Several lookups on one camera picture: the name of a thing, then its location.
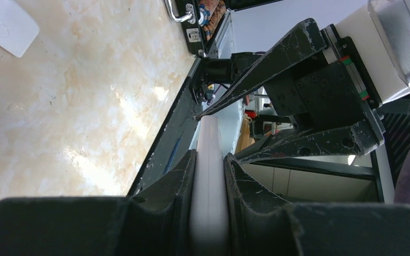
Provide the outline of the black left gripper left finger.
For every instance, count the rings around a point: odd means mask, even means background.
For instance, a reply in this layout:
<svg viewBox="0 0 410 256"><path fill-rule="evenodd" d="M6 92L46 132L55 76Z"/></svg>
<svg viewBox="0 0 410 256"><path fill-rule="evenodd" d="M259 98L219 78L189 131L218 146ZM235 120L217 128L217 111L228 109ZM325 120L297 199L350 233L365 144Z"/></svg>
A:
<svg viewBox="0 0 410 256"><path fill-rule="evenodd" d="M189 255L196 162L131 197L24 197L0 201L0 255Z"/></svg>

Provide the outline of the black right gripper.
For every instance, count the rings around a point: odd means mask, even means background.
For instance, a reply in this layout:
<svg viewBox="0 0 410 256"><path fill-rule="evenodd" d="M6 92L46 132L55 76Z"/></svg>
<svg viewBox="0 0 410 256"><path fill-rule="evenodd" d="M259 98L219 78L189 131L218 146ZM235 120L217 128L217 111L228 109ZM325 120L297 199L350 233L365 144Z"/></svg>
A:
<svg viewBox="0 0 410 256"><path fill-rule="evenodd" d="M213 115L264 88L281 117L300 130L285 130L236 153L240 163L270 159L367 155L384 144L382 105L356 47L335 26L320 29L307 18L259 57L213 105Z"/></svg>

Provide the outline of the white battery cover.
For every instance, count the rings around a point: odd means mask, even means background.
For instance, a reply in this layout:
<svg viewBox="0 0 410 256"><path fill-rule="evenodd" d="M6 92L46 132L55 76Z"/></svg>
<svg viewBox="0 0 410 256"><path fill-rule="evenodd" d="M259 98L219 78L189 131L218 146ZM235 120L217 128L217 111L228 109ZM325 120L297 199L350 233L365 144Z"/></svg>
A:
<svg viewBox="0 0 410 256"><path fill-rule="evenodd" d="M20 58L30 47L40 28L15 1L0 0L0 47Z"/></svg>

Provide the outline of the white remote control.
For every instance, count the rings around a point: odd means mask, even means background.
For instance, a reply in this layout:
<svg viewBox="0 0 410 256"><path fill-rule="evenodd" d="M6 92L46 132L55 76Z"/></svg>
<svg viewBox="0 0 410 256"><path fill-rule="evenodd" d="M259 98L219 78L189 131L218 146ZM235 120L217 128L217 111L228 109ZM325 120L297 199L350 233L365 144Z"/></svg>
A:
<svg viewBox="0 0 410 256"><path fill-rule="evenodd" d="M229 216L218 119L200 121L191 197L189 237L193 255L228 255Z"/></svg>

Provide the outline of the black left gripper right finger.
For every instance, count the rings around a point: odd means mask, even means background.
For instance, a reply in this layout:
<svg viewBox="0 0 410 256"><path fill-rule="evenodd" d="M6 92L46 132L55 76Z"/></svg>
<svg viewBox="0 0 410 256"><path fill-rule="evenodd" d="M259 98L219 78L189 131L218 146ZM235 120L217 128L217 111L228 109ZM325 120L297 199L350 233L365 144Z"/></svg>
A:
<svg viewBox="0 0 410 256"><path fill-rule="evenodd" d="M230 255L410 255L410 207L292 203L224 158Z"/></svg>

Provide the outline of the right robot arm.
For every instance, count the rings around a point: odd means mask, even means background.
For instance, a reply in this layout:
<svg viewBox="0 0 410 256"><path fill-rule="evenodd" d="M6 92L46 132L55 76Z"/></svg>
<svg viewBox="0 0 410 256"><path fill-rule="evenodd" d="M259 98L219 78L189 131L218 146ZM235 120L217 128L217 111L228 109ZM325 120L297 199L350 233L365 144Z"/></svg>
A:
<svg viewBox="0 0 410 256"><path fill-rule="evenodd" d="M206 84L228 91L202 116L215 114L264 88L276 114L293 128L258 139L237 153L242 163L292 157L367 155L384 144L376 109L382 105L350 37L308 18L264 54L205 59Z"/></svg>

